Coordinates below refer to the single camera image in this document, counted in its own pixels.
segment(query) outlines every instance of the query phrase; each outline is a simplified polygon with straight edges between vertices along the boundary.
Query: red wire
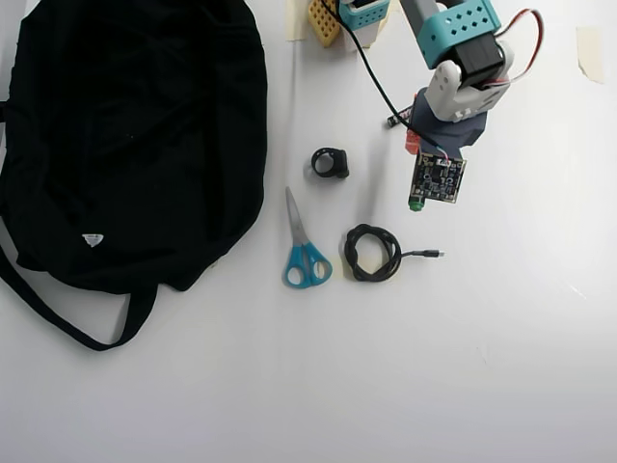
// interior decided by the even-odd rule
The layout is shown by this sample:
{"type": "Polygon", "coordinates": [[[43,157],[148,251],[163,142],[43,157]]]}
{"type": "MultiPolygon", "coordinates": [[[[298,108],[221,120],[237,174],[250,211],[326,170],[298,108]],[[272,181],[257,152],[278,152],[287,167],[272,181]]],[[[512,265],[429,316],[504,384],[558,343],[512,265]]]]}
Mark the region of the red wire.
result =
{"type": "Polygon", "coordinates": [[[538,57],[538,53],[540,53],[540,48],[542,47],[542,43],[544,41],[544,35],[545,35],[544,19],[542,18],[542,15],[540,14],[540,12],[538,12],[537,10],[531,10],[530,8],[525,8],[524,10],[521,10],[520,12],[517,13],[516,16],[512,18],[512,20],[510,21],[510,24],[508,24],[508,26],[503,31],[496,34],[495,37],[498,38],[506,34],[512,28],[512,26],[514,26],[517,22],[519,22],[519,20],[526,14],[533,14],[538,23],[538,41],[536,42],[536,49],[533,51],[533,55],[531,56],[531,60],[529,61],[527,68],[514,79],[492,80],[489,82],[489,84],[508,84],[508,83],[514,82],[515,80],[518,80],[521,77],[523,77],[525,74],[527,74],[529,70],[531,69],[531,67],[533,67],[533,64],[535,63],[536,58],[538,57]]]}

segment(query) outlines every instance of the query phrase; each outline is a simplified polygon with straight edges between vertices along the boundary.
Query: blue scissors handle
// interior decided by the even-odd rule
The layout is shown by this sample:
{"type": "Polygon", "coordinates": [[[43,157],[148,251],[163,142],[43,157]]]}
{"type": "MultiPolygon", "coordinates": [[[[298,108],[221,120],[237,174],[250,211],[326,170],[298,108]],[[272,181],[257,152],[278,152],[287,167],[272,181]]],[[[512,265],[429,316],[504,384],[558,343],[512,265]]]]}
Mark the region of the blue scissors handle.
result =
{"type": "Polygon", "coordinates": [[[332,264],[317,251],[317,248],[313,246],[311,242],[303,244],[301,246],[294,246],[291,248],[291,255],[289,256],[289,264],[285,269],[285,280],[291,287],[298,289],[305,289],[311,286],[319,286],[326,283],[330,277],[332,277],[332,264]],[[315,267],[320,264],[325,270],[325,274],[322,278],[319,278],[315,272],[315,267]],[[289,273],[297,269],[301,276],[300,283],[293,283],[289,279],[289,273]]]}

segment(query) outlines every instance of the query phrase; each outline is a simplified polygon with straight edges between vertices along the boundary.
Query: bag strap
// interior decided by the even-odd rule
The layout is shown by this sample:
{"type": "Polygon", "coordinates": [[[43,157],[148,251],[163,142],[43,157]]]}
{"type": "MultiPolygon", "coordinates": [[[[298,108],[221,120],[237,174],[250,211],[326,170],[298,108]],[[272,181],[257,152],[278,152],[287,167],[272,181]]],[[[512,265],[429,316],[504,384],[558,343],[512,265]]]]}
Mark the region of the bag strap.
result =
{"type": "Polygon", "coordinates": [[[135,291],[130,295],[130,301],[128,304],[128,314],[126,315],[126,322],[120,339],[111,344],[104,344],[97,340],[92,339],[90,336],[75,328],[68,323],[57,313],[53,312],[35,291],[21,278],[17,271],[13,268],[9,260],[7,259],[4,250],[0,246],[0,278],[9,285],[13,291],[15,291],[21,299],[24,300],[36,313],[42,316],[45,320],[54,326],[57,326],[62,331],[71,336],[74,340],[81,342],[86,347],[92,350],[102,352],[105,350],[118,347],[126,344],[139,332],[144,322],[148,319],[148,316],[152,312],[154,301],[156,300],[156,292],[158,287],[151,289],[145,289],[135,291]]]}

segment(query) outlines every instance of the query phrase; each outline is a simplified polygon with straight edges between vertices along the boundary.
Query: yellow breadboard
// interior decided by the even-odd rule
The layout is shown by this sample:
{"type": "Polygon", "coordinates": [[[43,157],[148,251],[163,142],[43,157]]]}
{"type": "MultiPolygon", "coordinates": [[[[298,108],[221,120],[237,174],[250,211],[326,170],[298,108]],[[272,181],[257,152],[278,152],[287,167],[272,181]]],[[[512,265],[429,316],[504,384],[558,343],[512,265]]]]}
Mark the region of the yellow breadboard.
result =
{"type": "MultiPolygon", "coordinates": [[[[326,0],[326,3],[332,11],[335,10],[335,0],[326,0]]],[[[325,47],[332,45],[332,42],[338,37],[340,26],[321,4],[321,0],[312,0],[308,5],[308,22],[325,47]]]]}

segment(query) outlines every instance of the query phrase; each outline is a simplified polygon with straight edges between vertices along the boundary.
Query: scissor blade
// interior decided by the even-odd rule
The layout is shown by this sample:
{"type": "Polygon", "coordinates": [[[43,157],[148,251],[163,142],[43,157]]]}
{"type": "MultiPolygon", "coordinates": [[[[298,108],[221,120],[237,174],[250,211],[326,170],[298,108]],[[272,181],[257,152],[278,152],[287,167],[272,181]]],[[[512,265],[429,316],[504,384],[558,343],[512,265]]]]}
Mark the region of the scissor blade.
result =
{"type": "Polygon", "coordinates": [[[291,189],[285,188],[285,196],[287,197],[287,214],[289,214],[289,225],[291,226],[291,234],[293,236],[294,246],[299,246],[309,242],[309,238],[305,232],[305,228],[302,225],[302,219],[300,218],[300,212],[296,205],[296,200],[293,198],[291,189]]]}

